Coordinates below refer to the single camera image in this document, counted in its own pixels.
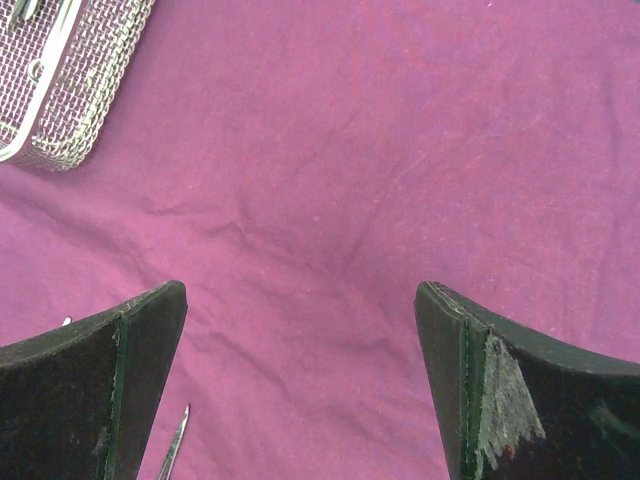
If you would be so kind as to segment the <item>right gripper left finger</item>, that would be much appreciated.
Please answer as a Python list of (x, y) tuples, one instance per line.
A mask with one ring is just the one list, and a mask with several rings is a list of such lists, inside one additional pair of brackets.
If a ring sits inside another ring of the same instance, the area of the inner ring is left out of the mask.
[(168, 281), (2, 347), (2, 478), (136, 478), (187, 309)]

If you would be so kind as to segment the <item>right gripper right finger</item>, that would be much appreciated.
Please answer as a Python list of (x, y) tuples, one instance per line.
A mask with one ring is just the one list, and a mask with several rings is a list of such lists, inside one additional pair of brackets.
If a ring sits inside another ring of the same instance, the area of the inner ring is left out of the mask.
[(639, 367), (556, 340), (438, 282), (414, 310), (453, 479), (635, 479)]

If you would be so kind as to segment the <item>metal surgical scissors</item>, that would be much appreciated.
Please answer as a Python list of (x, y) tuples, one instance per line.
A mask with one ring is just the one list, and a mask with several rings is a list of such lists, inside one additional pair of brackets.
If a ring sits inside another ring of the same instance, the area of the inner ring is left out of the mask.
[(176, 432), (171, 440), (167, 453), (164, 457), (164, 460), (161, 464), (159, 473), (156, 477), (157, 480), (171, 479), (171, 474), (172, 474), (172, 471), (178, 456), (178, 452), (183, 442), (183, 438), (188, 425), (190, 411), (191, 411), (191, 405), (187, 404), (184, 409), (180, 423), (178, 424)]

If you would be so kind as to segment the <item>purple cloth wrap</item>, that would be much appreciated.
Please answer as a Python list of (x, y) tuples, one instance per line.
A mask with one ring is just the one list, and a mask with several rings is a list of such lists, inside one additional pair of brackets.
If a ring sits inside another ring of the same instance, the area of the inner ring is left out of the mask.
[(639, 358), (633, 1), (159, 1), (91, 158), (1, 171), (1, 340), (176, 279), (140, 475), (444, 479), (422, 281)]

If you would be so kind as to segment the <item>wire mesh metal tray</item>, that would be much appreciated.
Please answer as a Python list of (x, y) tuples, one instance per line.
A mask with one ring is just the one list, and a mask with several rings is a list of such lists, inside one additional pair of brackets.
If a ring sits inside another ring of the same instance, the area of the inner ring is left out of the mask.
[(1, 4), (1, 161), (67, 171), (90, 154), (154, 7), (43, 1), (7, 27)]

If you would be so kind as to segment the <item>wide metal tweezers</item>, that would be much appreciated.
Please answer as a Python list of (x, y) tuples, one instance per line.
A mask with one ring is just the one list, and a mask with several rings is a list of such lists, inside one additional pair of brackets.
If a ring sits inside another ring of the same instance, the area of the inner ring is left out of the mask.
[(42, 3), (42, 0), (15, 0), (10, 9), (7, 27), (21, 21), (29, 21), (39, 11)]

